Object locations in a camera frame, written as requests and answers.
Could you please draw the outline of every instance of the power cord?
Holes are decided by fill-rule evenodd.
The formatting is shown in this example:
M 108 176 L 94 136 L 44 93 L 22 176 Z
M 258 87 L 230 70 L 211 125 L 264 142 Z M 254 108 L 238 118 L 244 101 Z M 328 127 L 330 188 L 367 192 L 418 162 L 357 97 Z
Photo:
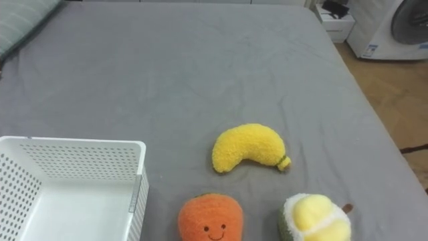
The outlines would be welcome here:
M 400 149 L 400 152 L 401 154 L 407 154 L 407 153 L 412 153 L 415 151 L 422 151 L 422 150 L 428 150 L 428 143 L 417 147 L 406 147 L 406 148 Z

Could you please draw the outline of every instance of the brown stem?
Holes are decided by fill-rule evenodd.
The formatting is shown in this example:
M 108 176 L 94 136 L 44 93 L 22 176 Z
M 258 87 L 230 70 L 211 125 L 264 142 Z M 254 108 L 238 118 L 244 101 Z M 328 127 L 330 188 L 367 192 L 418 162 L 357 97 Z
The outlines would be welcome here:
M 349 214 L 349 212 L 351 212 L 354 209 L 354 206 L 352 204 L 345 204 L 345 206 L 343 206 L 342 210 L 345 214 Z

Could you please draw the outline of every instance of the white cabinet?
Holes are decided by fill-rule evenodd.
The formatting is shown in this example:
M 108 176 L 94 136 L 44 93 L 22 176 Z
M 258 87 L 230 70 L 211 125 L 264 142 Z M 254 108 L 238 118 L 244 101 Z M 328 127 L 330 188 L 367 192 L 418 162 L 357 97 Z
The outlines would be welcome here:
M 253 0 L 253 4 L 280 4 L 304 6 L 306 0 Z

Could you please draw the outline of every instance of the stuffed toy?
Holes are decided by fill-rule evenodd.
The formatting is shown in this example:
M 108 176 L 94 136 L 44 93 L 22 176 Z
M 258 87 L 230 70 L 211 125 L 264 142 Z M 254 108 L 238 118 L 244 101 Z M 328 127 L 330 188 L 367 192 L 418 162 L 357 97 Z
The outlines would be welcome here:
M 243 212 L 232 197 L 208 193 L 190 199 L 179 213 L 183 241 L 241 241 Z
M 219 172 L 231 171 L 243 159 L 276 166 L 283 171 L 291 163 L 281 137 L 260 124 L 245 124 L 221 133 L 213 148 L 213 166 Z
M 350 241 L 348 212 L 318 194 L 300 193 L 287 199 L 280 210 L 278 226 L 282 241 Z

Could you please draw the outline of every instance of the plush banana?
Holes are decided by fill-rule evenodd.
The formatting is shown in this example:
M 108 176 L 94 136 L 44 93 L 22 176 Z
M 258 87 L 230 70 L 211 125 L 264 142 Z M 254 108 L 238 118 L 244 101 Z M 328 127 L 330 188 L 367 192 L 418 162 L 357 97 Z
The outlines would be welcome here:
M 222 133 L 214 144 L 213 166 L 217 172 L 231 171 L 243 159 L 276 166 L 283 171 L 291 160 L 281 137 L 260 124 L 245 124 Z

